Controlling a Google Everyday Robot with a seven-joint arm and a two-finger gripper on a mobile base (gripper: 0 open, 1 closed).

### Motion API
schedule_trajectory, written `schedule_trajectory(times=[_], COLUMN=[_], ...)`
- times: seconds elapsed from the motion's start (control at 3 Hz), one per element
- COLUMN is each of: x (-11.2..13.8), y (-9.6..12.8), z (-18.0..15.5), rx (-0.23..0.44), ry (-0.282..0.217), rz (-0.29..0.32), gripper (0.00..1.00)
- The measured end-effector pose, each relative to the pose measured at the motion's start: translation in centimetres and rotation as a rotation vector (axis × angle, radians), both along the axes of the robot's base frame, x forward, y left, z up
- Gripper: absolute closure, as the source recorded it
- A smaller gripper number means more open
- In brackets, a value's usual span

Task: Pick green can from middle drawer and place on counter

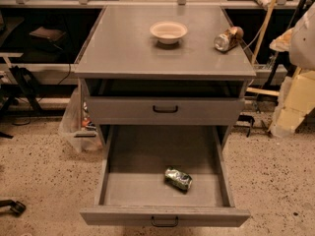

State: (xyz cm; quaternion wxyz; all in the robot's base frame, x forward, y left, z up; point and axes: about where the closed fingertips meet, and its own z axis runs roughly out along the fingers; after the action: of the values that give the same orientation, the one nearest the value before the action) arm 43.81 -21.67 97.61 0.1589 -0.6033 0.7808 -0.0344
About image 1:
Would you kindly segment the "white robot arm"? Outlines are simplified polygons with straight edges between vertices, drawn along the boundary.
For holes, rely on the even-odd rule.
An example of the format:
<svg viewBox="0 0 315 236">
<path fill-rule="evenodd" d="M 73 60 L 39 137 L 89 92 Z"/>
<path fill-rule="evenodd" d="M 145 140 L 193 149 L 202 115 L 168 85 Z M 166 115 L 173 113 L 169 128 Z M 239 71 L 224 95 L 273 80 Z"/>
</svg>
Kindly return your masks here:
<svg viewBox="0 0 315 236">
<path fill-rule="evenodd" d="M 293 28 L 274 39 L 269 47 L 275 51 L 287 52 L 292 65 L 315 70 L 315 4 Z"/>
</svg>

